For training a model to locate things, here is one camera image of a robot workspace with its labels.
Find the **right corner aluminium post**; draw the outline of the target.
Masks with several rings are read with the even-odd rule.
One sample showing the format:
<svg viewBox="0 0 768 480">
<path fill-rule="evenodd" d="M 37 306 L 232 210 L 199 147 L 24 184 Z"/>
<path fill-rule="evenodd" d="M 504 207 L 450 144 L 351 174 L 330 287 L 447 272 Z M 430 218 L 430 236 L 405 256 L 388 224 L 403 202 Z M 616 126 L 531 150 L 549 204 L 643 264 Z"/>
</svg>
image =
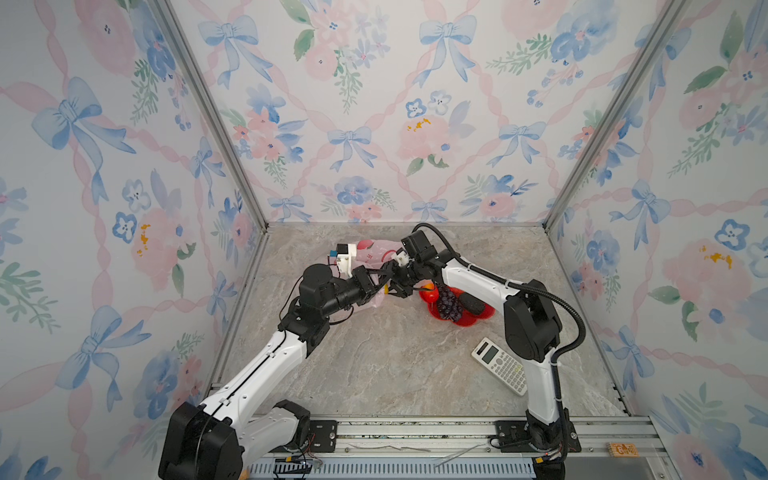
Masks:
<svg viewBox="0 0 768 480">
<path fill-rule="evenodd" d="M 597 125 L 595 136 L 587 143 L 583 154 L 575 163 L 574 170 L 567 177 L 564 188 L 556 196 L 556 201 L 543 222 L 543 228 L 547 234 L 555 229 L 557 222 L 564 216 L 568 203 L 580 182 L 587 175 L 593 161 L 607 143 L 609 135 L 632 103 L 639 85 L 650 73 L 652 65 L 676 30 L 676 26 L 688 6 L 689 1 L 685 0 L 670 0 L 662 3 L 662 9 L 649 29 L 645 44 L 633 57 L 624 80 L 620 83 L 604 112 L 602 120 Z"/>
</svg>

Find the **corner aluminium post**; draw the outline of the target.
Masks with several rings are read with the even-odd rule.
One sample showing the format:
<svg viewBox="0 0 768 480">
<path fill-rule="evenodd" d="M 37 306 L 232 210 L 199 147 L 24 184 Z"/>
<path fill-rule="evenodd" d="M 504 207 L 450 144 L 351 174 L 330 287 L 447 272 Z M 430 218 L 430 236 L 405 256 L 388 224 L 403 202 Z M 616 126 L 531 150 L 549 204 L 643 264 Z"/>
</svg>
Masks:
<svg viewBox="0 0 768 480">
<path fill-rule="evenodd" d="M 575 163 L 574 170 L 567 177 L 564 188 L 556 196 L 556 201 L 543 222 L 543 228 L 547 234 L 555 229 L 557 222 L 564 216 L 568 203 L 580 182 L 587 175 L 593 161 L 607 143 L 609 135 L 632 103 L 639 85 L 650 73 L 652 65 L 676 30 L 676 26 L 688 6 L 689 1 L 685 0 L 670 0 L 662 3 L 662 9 L 649 29 L 645 44 L 633 57 L 624 80 L 620 83 L 604 112 L 602 120 L 597 125 L 595 136 L 587 143 L 583 154 Z"/>
<path fill-rule="evenodd" d="M 257 230 L 265 235 L 268 232 L 268 222 L 249 182 L 247 170 L 242 165 L 234 150 L 233 142 L 225 131 L 224 122 L 218 112 L 216 102 L 206 84 L 203 72 L 171 2 L 150 0 L 148 5 L 157 17 L 161 30 L 167 36 L 172 53 L 180 62 L 180 68 L 189 82 L 191 93 L 200 108 L 203 120 L 209 127 L 211 135 L 223 155 L 225 164 L 234 175 L 236 186 L 244 197 L 245 205 L 256 221 Z"/>
</svg>

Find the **dark avocado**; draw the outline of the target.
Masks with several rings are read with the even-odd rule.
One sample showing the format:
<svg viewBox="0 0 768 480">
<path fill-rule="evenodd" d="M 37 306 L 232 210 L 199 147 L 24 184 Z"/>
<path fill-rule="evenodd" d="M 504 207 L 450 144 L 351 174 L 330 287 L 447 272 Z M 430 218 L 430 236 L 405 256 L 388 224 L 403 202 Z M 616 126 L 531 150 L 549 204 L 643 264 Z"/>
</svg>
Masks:
<svg viewBox="0 0 768 480">
<path fill-rule="evenodd" d="M 485 311 L 486 304 L 467 292 L 463 292 L 458 299 L 464 310 L 473 316 L 479 317 Z"/>
</svg>

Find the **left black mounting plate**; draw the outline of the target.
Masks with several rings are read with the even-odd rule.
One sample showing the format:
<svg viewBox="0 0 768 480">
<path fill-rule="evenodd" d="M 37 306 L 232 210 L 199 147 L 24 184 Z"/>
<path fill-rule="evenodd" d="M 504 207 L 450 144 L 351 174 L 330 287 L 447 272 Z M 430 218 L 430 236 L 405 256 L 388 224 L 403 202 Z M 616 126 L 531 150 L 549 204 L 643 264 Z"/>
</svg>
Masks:
<svg viewBox="0 0 768 480">
<path fill-rule="evenodd" d="M 339 422 L 336 420 L 310 420 L 301 430 L 301 450 L 312 453 L 334 453 L 338 426 Z"/>
</svg>

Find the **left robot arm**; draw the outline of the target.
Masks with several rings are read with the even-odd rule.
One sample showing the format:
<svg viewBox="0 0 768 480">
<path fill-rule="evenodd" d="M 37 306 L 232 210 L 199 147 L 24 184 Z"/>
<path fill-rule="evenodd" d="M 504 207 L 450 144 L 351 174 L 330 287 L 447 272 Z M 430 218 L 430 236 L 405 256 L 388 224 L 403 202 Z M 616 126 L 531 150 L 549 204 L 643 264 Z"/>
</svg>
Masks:
<svg viewBox="0 0 768 480">
<path fill-rule="evenodd" d="M 310 413 L 291 402 L 277 403 L 260 418 L 258 407 L 292 370 L 320 345 L 333 314 L 368 303 L 392 278 L 397 265 L 358 266 L 347 278 L 330 266 L 307 267 L 276 332 L 229 382 L 200 405 L 184 403 L 172 414 L 158 475 L 162 479 L 238 479 L 247 464 L 272 450 L 299 449 Z"/>
</svg>

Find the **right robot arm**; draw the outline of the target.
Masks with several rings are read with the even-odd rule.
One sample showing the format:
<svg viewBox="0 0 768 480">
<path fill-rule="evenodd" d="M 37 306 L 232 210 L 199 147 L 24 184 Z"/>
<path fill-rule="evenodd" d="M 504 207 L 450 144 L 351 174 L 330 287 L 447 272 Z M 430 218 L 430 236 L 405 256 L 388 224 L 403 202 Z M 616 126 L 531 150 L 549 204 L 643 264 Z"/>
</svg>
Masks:
<svg viewBox="0 0 768 480">
<path fill-rule="evenodd" d="M 402 240 L 390 283 L 430 280 L 457 288 L 503 315 L 504 338 L 518 357 L 527 383 L 527 435 L 538 451 L 566 450 L 562 395 L 553 370 L 562 322 L 539 282 L 514 283 L 471 264 L 448 249 L 439 252 L 421 230 Z"/>
</svg>

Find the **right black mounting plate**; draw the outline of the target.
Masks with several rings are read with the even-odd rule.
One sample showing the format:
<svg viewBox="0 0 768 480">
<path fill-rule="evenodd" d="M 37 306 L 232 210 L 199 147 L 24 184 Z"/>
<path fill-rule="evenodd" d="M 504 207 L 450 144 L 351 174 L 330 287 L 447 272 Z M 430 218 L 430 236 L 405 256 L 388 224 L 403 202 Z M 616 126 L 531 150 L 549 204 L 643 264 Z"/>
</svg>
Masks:
<svg viewBox="0 0 768 480">
<path fill-rule="evenodd" d="M 567 435 L 568 453 L 582 451 L 579 435 L 568 420 L 567 428 L 560 422 L 544 425 L 536 420 L 498 420 L 494 423 L 493 445 L 503 453 L 554 454 L 562 447 L 563 433 Z"/>
</svg>

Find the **white scientific calculator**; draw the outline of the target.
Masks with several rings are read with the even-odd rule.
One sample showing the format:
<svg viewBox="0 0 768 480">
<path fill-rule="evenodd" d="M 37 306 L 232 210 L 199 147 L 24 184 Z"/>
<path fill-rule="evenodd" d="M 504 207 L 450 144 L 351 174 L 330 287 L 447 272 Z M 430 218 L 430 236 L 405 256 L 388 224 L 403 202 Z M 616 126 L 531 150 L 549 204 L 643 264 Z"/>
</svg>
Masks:
<svg viewBox="0 0 768 480">
<path fill-rule="evenodd" d="M 483 338 L 471 352 L 472 357 L 513 393 L 527 393 L 523 365 L 489 338 Z"/>
</svg>

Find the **dark purple grape bunch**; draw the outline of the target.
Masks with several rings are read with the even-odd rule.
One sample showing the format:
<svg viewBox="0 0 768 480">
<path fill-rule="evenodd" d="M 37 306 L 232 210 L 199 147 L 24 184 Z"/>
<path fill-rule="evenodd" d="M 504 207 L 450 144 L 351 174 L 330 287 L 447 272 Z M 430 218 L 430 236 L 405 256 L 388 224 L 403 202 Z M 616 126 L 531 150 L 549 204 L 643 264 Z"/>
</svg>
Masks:
<svg viewBox="0 0 768 480">
<path fill-rule="evenodd" d="M 437 287 L 436 312 L 442 320 L 458 323 L 464 314 L 464 308 L 453 290 L 447 285 Z"/>
</svg>

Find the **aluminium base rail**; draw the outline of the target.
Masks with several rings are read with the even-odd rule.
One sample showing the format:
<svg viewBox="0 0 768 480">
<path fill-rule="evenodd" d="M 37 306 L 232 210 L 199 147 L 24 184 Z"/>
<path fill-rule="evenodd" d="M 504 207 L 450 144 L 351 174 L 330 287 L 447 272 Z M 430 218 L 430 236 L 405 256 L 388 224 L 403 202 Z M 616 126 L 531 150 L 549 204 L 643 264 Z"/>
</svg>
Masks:
<svg viewBox="0 0 768 480">
<path fill-rule="evenodd" d="M 333 417 L 336 451 L 279 447 L 246 465 L 238 479 L 679 479 L 647 417 L 575 417 L 582 451 L 564 463 L 542 454 L 503 453 L 494 423 L 518 417 Z M 612 442 L 633 443 L 639 458 L 614 458 Z"/>
</svg>

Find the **black mounting plate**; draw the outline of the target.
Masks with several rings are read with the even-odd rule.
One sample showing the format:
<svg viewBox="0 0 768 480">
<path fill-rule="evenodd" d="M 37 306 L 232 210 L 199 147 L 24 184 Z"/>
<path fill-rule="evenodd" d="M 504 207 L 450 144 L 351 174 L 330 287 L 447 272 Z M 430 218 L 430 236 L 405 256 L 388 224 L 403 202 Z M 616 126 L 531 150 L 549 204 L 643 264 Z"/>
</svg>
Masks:
<svg viewBox="0 0 768 480">
<path fill-rule="evenodd" d="M 334 453 L 338 426 L 339 422 L 336 420 L 310 420 L 301 430 L 301 450 L 312 453 Z"/>
<path fill-rule="evenodd" d="M 494 423 L 493 445 L 503 453 L 554 454 L 562 447 L 563 433 L 567 435 L 568 453 L 582 451 L 579 435 L 568 420 L 567 428 L 560 422 L 544 425 L 536 420 L 498 420 Z"/>
</svg>

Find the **small wooden block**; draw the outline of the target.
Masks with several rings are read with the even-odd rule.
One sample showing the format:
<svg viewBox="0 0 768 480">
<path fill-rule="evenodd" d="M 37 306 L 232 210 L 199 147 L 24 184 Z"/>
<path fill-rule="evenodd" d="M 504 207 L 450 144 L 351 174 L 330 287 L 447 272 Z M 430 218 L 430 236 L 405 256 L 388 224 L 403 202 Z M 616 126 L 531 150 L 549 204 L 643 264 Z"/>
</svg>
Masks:
<svg viewBox="0 0 768 480">
<path fill-rule="evenodd" d="M 612 442 L 608 444 L 608 452 L 614 458 L 639 458 L 638 447 L 633 443 Z"/>
</svg>

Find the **left corner aluminium post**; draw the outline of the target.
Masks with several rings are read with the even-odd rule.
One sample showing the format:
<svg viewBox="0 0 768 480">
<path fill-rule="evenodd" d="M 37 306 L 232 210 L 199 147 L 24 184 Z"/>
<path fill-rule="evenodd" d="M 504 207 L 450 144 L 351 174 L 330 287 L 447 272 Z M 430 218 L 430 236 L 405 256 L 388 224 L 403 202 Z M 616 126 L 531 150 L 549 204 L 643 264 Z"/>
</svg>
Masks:
<svg viewBox="0 0 768 480">
<path fill-rule="evenodd" d="M 268 222 L 249 182 L 247 170 L 242 165 L 234 150 L 233 142 L 225 131 L 224 122 L 218 112 L 216 102 L 206 84 L 203 72 L 171 2 L 150 0 L 148 5 L 157 17 L 161 30 L 167 36 L 172 53 L 180 62 L 180 68 L 189 82 L 191 93 L 200 108 L 203 120 L 209 127 L 211 135 L 223 155 L 225 164 L 234 175 L 236 186 L 244 197 L 245 205 L 256 221 L 257 230 L 265 235 L 268 232 Z"/>
</svg>

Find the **pink plastic bag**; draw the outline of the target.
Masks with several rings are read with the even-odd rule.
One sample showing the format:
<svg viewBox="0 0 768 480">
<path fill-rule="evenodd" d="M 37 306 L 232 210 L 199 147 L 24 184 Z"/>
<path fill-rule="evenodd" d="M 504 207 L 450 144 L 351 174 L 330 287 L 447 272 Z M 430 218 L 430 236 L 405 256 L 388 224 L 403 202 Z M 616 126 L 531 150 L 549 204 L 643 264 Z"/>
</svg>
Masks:
<svg viewBox="0 0 768 480">
<path fill-rule="evenodd" d="M 357 257 L 354 268 L 365 266 L 369 269 L 379 269 L 402 249 L 399 241 L 391 240 L 360 240 L 356 245 Z M 340 278 L 336 267 L 333 266 L 331 269 L 332 273 Z"/>
</svg>

